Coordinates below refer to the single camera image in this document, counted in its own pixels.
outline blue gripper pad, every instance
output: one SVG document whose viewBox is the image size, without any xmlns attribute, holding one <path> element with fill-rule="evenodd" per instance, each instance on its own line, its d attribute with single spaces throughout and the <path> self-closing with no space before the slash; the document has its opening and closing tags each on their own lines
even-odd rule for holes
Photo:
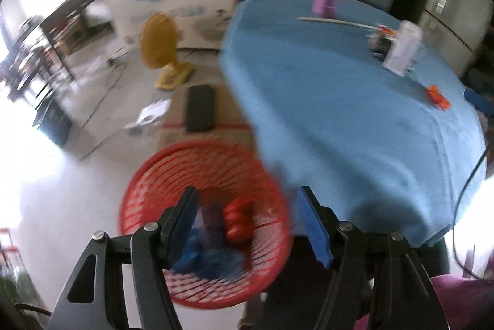
<svg viewBox="0 0 494 330">
<path fill-rule="evenodd" d="M 329 250 L 329 234 L 316 211 L 320 205 L 309 187 L 302 187 L 297 192 L 297 207 L 316 259 L 329 268 L 333 261 Z"/>
</svg>

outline metal screw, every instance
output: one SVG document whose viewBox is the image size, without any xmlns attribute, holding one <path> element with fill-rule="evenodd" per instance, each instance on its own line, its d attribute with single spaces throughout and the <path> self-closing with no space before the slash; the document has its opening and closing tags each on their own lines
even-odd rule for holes
<svg viewBox="0 0 494 330">
<path fill-rule="evenodd" d="M 393 231 L 391 233 L 391 238 L 394 239 L 395 241 L 402 241 L 403 235 L 401 235 L 400 233 L 397 233 L 396 231 Z"/>
<path fill-rule="evenodd" d="M 339 224 L 339 228 L 341 231 L 352 231 L 353 230 L 353 224 L 350 223 L 349 221 L 342 221 Z"/>
<path fill-rule="evenodd" d="M 97 230 L 93 233 L 92 235 L 92 238 L 95 240 L 95 241 L 99 241 L 99 240 L 102 240 L 103 238 L 105 237 L 105 232 L 104 231 L 101 231 L 101 230 Z"/>
<path fill-rule="evenodd" d="M 157 223 L 155 223 L 154 221 L 151 221 L 150 223 L 147 223 L 144 226 L 144 230 L 149 231 L 149 232 L 152 232 L 155 229 L 157 229 Z"/>
</svg>

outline yellow fan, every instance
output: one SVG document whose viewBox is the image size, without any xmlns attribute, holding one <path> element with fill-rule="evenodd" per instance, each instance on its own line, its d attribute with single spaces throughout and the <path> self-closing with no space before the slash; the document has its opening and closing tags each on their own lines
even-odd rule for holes
<svg viewBox="0 0 494 330">
<path fill-rule="evenodd" d="M 178 35 L 174 20 L 163 13 L 148 18 L 142 30 L 141 51 L 151 69 L 163 68 L 156 88 L 172 90 L 186 82 L 194 66 L 177 59 Z"/>
</svg>

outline orange object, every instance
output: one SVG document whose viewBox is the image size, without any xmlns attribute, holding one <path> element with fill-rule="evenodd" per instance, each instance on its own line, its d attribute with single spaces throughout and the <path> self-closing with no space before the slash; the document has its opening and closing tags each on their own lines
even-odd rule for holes
<svg viewBox="0 0 494 330">
<path fill-rule="evenodd" d="M 226 239 L 232 245 L 238 245 L 245 241 L 249 241 L 254 236 L 254 223 L 237 223 L 231 226 L 226 232 Z"/>
<path fill-rule="evenodd" d="M 241 211 L 242 213 L 252 216 L 253 204 L 254 199 L 248 196 L 239 196 L 223 208 L 223 213 L 226 214 L 229 211 Z"/>
<path fill-rule="evenodd" d="M 237 223 L 251 223 L 252 216 L 248 216 L 243 211 L 228 211 L 224 215 L 226 228 L 230 228 L 231 226 Z"/>
<path fill-rule="evenodd" d="M 377 27 L 377 29 L 379 31 L 381 31 L 383 35 L 388 35 L 388 36 L 397 36 L 398 35 L 398 31 L 395 31 L 394 29 L 391 29 L 387 26 L 379 25 Z"/>
<path fill-rule="evenodd" d="M 429 96 L 429 99 L 431 99 L 443 111 L 446 111 L 451 107 L 450 101 L 440 93 L 437 85 L 430 85 L 427 88 L 427 95 Z"/>
</svg>

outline wall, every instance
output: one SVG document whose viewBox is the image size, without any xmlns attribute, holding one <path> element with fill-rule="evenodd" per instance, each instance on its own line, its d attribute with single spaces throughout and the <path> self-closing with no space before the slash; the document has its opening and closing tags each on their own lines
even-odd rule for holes
<svg viewBox="0 0 494 330">
<path fill-rule="evenodd" d="M 21 1 L 3 0 L 0 4 L 0 14 L 10 39 L 14 40 L 19 34 L 19 26 L 28 18 Z"/>
</svg>

